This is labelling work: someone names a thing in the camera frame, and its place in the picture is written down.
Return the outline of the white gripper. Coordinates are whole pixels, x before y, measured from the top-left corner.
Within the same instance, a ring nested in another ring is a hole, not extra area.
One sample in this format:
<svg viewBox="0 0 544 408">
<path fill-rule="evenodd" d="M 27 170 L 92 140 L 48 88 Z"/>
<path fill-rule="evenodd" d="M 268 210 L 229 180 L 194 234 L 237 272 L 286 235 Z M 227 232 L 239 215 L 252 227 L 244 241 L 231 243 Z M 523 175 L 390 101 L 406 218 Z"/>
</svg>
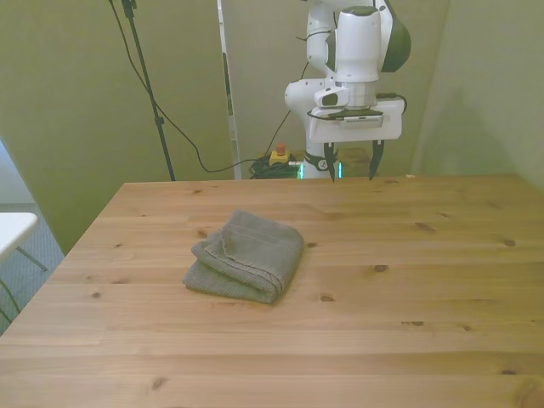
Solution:
<svg viewBox="0 0 544 408">
<path fill-rule="evenodd" d="M 323 145 L 326 169 L 332 182 L 336 180 L 337 150 L 334 143 L 372 142 L 369 180 L 377 175 L 383 158 L 384 140 L 396 140 L 402 134 L 403 99 L 379 99 L 366 110 L 325 109 L 315 107 L 308 112 L 309 140 Z"/>
</svg>

